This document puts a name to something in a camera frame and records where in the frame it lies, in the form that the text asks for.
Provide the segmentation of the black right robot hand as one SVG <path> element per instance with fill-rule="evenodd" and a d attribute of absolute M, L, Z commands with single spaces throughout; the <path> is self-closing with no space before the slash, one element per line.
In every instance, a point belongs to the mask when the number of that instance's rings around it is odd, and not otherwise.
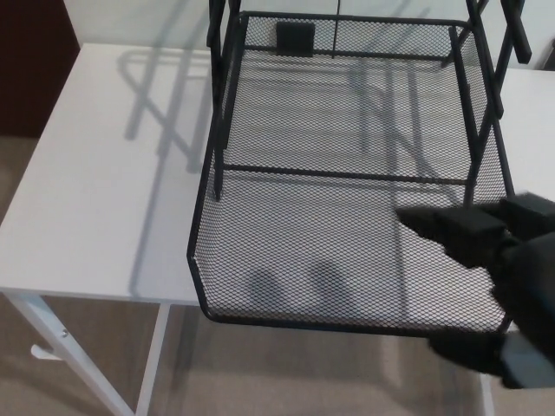
<path fill-rule="evenodd" d="M 468 269 L 486 270 L 514 331 L 429 338 L 441 358 L 508 389 L 554 386 L 554 203 L 533 193 L 497 202 L 397 209 L 400 222 Z"/>

